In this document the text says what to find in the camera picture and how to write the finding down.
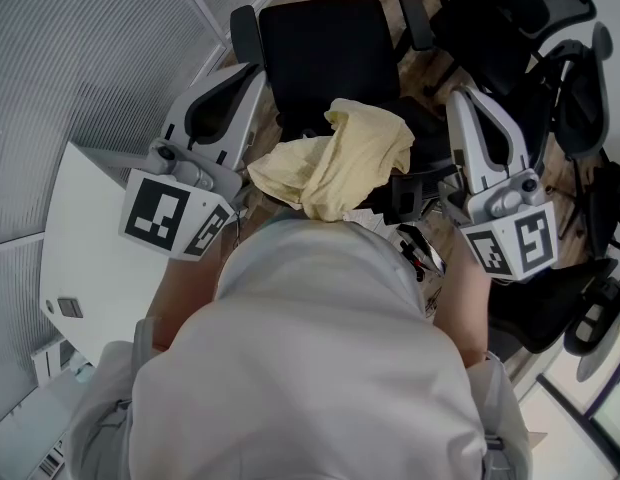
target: wooden floor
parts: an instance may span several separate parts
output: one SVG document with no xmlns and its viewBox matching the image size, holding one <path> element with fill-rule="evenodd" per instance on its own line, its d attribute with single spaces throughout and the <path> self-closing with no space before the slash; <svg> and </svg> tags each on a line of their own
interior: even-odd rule
<svg viewBox="0 0 620 480">
<path fill-rule="evenodd" d="M 302 0 L 274 0 L 271 5 L 277 5 L 287 2 L 295 2 Z M 404 29 L 403 17 L 399 7 L 398 0 L 381 0 L 383 8 L 388 20 L 393 40 L 396 44 L 401 32 Z M 423 0 L 428 14 L 432 16 L 439 8 L 439 0 Z M 432 111 L 437 110 L 437 106 L 443 104 L 450 90 L 460 83 L 466 83 L 470 79 L 462 70 L 451 78 L 451 80 L 439 91 L 435 99 L 428 99 L 423 96 L 422 88 L 424 85 L 432 84 L 438 79 L 441 73 L 448 67 L 451 62 L 450 56 L 441 51 L 416 53 L 410 51 L 399 64 L 401 75 L 401 87 L 403 95 L 410 95 L 417 99 L 421 104 L 430 108 Z M 226 61 L 227 64 L 234 63 L 232 58 Z M 280 135 L 280 129 L 275 122 L 277 115 L 272 95 L 268 94 L 265 105 L 263 106 L 260 117 L 260 128 L 255 140 L 254 146 L 247 152 L 246 161 L 251 161 L 261 157 L 265 153 L 272 150 L 277 144 Z M 582 179 L 587 181 L 591 168 L 597 163 L 597 159 L 585 160 L 581 162 Z M 553 185 L 560 189 L 574 193 L 574 181 L 572 167 L 564 158 L 563 153 L 551 137 L 545 155 L 546 170 L 543 175 L 545 185 Z M 555 202 L 555 213 L 557 224 L 563 227 L 569 212 L 572 209 L 570 201 L 555 194 L 552 196 Z M 270 218 L 278 207 L 269 203 L 259 193 L 252 194 L 249 202 L 249 213 L 247 222 L 244 223 L 241 238 L 245 239 L 255 229 L 257 229 L 266 219 Z M 369 229 L 372 229 L 391 242 L 398 244 L 398 237 L 393 228 L 383 225 L 381 216 L 373 216 L 369 211 L 355 211 L 347 216 L 348 220 L 356 220 Z M 431 240 L 444 259 L 449 257 L 451 252 L 451 233 L 450 224 L 441 218 L 439 214 L 431 214 L 425 221 L 419 223 L 419 227 L 425 235 Z M 560 243 L 560 261 L 558 267 L 564 267 L 581 263 L 585 260 L 584 239 L 579 238 L 575 230 L 573 230 Z M 440 286 L 439 278 L 428 276 L 423 283 L 426 298 L 432 297 L 437 293 Z"/>
</svg>

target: crumpled towel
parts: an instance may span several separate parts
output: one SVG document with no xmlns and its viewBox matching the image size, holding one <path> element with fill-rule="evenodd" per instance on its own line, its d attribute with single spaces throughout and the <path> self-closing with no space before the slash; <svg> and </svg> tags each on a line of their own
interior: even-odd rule
<svg viewBox="0 0 620 480">
<path fill-rule="evenodd" d="M 325 117 L 332 137 L 277 144 L 248 172 L 266 194 L 333 222 L 385 185 L 393 167 L 409 171 L 414 135 L 399 116 L 357 101 L 336 99 Z"/>
</svg>

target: white shirt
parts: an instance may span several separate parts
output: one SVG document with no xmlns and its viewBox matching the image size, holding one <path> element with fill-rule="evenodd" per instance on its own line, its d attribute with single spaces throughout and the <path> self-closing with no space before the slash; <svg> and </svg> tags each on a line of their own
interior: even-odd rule
<svg viewBox="0 0 620 480">
<path fill-rule="evenodd" d="M 67 437 L 75 478 L 482 476 L 475 398 L 494 375 L 477 368 L 484 389 L 471 387 L 472 369 L 424 318 L 412 267 L 358 225 L 267 226 L 232 254 L 216 300 L 132 389 L 131 356 L 129 344 L 104 351 Z M 131 409 L 113 409 L 130 389 Z M 107 450 L 91 451 L 112 428 L 122 432 L 102 439 Z"/>
</svg>

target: small object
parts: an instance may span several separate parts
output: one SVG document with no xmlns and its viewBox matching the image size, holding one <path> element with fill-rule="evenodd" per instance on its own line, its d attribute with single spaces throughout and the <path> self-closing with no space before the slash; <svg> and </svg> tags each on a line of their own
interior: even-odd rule
<svg viewBox="0 0 620 480">
<path fill-rule="evenodd" d="M 59 438 L 37 468 L 30 473 L 28 480 L 49 480 L 57 476 L 65 464 L 63 438 L 64 435 Z"/>
<path fill-rule="evenodd" d="M 397 227 L 397 233 L 405 240 L 405 242 L 401 242 L 401 247 L 414 258 L 411 261 L 414 262 L 416 260 L 419 262 L 420 267 L 424 267 L 439 277 L 443 277 L 446 273 L 446 264 L 436 249 L 423 236 L 419 228 L 408 224 L 401 224 Z"/>
<path fill-rule="evenodd" d="M 63 336 L 59 336 L 32 353 L 30 357 L 39 387 L 45 386 L 68 368 L 73 352 L 74 347 Z"/>
<path fill-rule="evenodd" d="M 523 204 L 523 197 L 516 190 L 504 190 L 490 204 L 490 213 L 496 219 L 513 215 Z"/>
<path fill-rule="evenodd" d="M 77 299 L 59 297 L 57 303 L 59 304 L 59 309 L 63 316 L 68 318 L 83 318 L 83 312 L 81 311 L 81 306 L 79 306 L 79 301 Z"/>
<path fill-rule="evenodd" d="M 166 146 L 161 146 L 160 148 L 157 148 L 157 153 L 159 153 L 159 156 L 161 158 L 165 158 L 166 160 L 175 159 L 175 154 L 172 151 L 170 151 L 170 148 Z"/>
<path fill-rule="evenodd" d="M 70 358 L 69 368 L 79 384 L 87 384 L 96 370 L 85 357 L 76 351 Z"/>
<path fill-rule="evenodd" d="M 439 298 L 440 293 L 441 287 L 437 288 L 437 291 L 428 298 L 426 302 L 426 318 L 430 318 L 437 310 L 437 299 Z"/>
<path fill-rule="evenodd" d="M 424 270 L 415 264 L 414 269 L 417 271 L 417 281 L 420 283 L 424 280 L 424 278 L 426 277 L 426 273 L 424 272 Z"/>
<path fill-rule="evenodd" d="M 534 192 L 537 190 L 537 182 L 533 179 L 528 179 L 523 182 L 521 188 L 523 188 L 526 192 Z"/>
</svg>

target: office chair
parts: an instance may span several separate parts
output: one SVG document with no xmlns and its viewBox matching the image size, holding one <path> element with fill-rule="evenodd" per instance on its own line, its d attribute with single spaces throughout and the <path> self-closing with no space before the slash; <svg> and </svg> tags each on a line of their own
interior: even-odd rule
<svg viewBox="0 0 620 480">
<path fill-rule="evenodd" d="M 548 193 L 556 191 L 574 202 L 572 213 L 559 233 L 560 240 L 576 223 L 586 204 L 577 160 L 599 153 L 608 135 L 609 108 L 603 61 L 609 59 L 613 51 L 610 32 L 597 23 L 592 34 L 592 48 L 581 45 L 573 50 L 568 55 L 570 65 L 561 85 L 552 128 L 557 144 L 572 161 L 576 193 L 573 196 L 552 186 L 546 189 Z"/>
<path fill-rule="evenodd" d="M 454 62 L 424 94 L 433 96 L 460 66 L 498 96 L 523 80 L 552 34 L 596 16 L 591 0 L 441 0 L 430 20 L 435 45 Z"/>
<path fill-rule="evenodd" d="M 595 374 L 619 337 L 620 280 L 609 277 L 604 282 L 593 283 L 587 297 L 593 303 L 592 308 L 570 324 L 564 338 L 566 351 L 581 357 L 577 367 L 579 382 Z"/>
<path fill-rule="evenodd" d="M 378 0 L 311 0 L 268 7 L 259 24 L 251 6 L 232 13 L 239 62 L 265 66 L 282 128 L 281 141 L 332 135 L 324 112 L 335 98 L 384 108 L 402 117 L 415 136 L 410 172 L 392 175 L 362 208 L 387 223 L 418 220 L 438 197 L 437 182 L 456 172 L 446 123 L 411 97 L 401 97 L 397 62 L 407 50 L 432 47 L 421 0 L 399 0 L 406 30 L 393 48 Z"/>
<path fill-rule="evenodd" d="M 577 200 L 571 194 L 561 194 Z M 620 250 L 620 243 L 614 239 L 620 224 L 620 165 L 607 162 L 603 167 L 595 167 L 593 182 L 582 189 L 580 202 L 575 205 L 568 226 L 574 225 L 578 216 L 583 217 L 590 255 L 594 259 L 604 258 L 610 245 Z"/>
<path fill-rule="evenodd" d="M 543 156 L 552 131 L 553 115 L 562 85 L 561 75 L 567 61 L 563 53 L 568 52 L 569 48 L 567 44 L 565 49 L 563 46 L 557 46 L 541 59 L 507 96 L 491 95 L 521 128 L 529 165 L 539 176 L 545 169 Z"/>
<path fill-rule="evenodd" d="M 490 350 L 505 361 L 521 346 L 533 354 L 550 348 L 575 319 L 588 313 L 593 299 L 586 297 L 586 287 L 605 281 L 616 265 L 616 260 L 602 259 L 547 269 L 527 283 L 493 282 L 488 302 Z M 501 333 L 515 338 L 519 346 Z"/>
</svg>

